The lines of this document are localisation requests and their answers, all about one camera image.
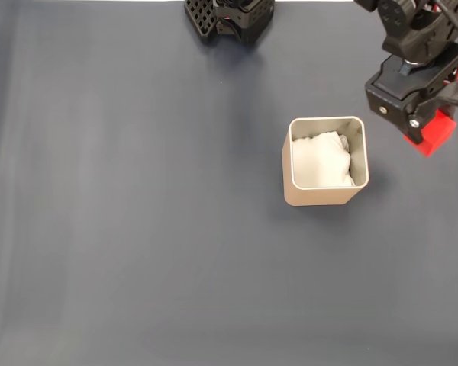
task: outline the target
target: black perforated bracket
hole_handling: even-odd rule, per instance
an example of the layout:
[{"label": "black perforated bracket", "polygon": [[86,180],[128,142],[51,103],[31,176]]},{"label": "black perforated bracket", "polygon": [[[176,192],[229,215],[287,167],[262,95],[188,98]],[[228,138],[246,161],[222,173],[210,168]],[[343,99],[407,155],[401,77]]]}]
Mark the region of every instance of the black perforated bracket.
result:
[{"label": "black perforated bracket", "polygon": [[185,12],[201,40],[208,42],[217,34],[212,0],[185,0]]},{"label": "black perforated bracket", "polygon": [[273,17],[274,6],[275,0],[185,0],[185,12],[206,43],[216,34],[255,43]]}]

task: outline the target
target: white fabric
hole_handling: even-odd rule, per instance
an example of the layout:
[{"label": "white fabric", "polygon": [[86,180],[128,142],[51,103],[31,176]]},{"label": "white fabric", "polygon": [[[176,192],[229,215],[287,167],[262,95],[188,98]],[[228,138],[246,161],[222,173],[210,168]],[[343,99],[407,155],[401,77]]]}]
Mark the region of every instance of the white fabric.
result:
[{"label": "white fabric", "polygon": [[348,153],[350,151],[350,144],[348,143],[348,139],[344,135],[339,135],[339,140],[341,140],[341,145],[343,145],[343,149],[346,150]]},{"label": "white fabric", "polygon": [[337,132],[297,139],[292,143],[295,183],[303,188],[353,187],[347,140]]}]

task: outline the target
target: screw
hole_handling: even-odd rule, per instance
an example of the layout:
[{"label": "screw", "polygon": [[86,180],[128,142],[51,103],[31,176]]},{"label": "screw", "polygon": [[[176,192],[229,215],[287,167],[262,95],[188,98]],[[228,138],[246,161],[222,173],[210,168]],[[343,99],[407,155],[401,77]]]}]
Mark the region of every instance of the screw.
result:
[{"label": "screw", "polygon": [[409,124],[410,124],[411,127],[413,127],[413,128],[418,128],[418,127],[419,127],[419,121],[418,121],[418,120],[410,120],[410,121],[409,121]]}]

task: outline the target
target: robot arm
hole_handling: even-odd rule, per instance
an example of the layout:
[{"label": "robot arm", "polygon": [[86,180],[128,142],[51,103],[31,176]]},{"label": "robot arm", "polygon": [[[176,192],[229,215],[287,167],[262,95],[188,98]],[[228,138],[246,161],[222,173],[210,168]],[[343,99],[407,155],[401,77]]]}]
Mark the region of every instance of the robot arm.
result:
[{"label": "robot arm", "polygon": [[458,107],[458,0],[355,2],[378,9],[392,54],[366,83],[370,109],[420,145],[437,111],[452,117]]},{"label": "robot arm", "polygon": [[[424,153],[423,143],[437,146],[439,139],[448,137],[447,129],[453,132],[450,117],[458,107],[458,0],[354,1],[367,11],[378,11],[386,31],[382,48],[391,54],[366,83],[369,106]],[[185,0],[185,12],[203,41],[232,34],[252,44],[271,20],[274,3]]]}]

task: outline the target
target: beige metal box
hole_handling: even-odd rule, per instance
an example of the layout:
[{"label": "beige metal box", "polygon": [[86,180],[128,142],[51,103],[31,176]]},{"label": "beige metal box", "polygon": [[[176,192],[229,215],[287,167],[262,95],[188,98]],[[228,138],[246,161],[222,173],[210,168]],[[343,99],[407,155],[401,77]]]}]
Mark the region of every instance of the beige metal box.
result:
[{"label": "beige metal box", "polygon": [[[292,141],[313,137],[320,133],[337,131],[345,135],[350,145],[350,175],[354,187],[299,187],[295,183]],[[365,125],[357,117],[297,118],[290,123],[282,150],[283,185],[285,200],[292,206],[345,204],[368,184],[369,171],[366,156]]]}]

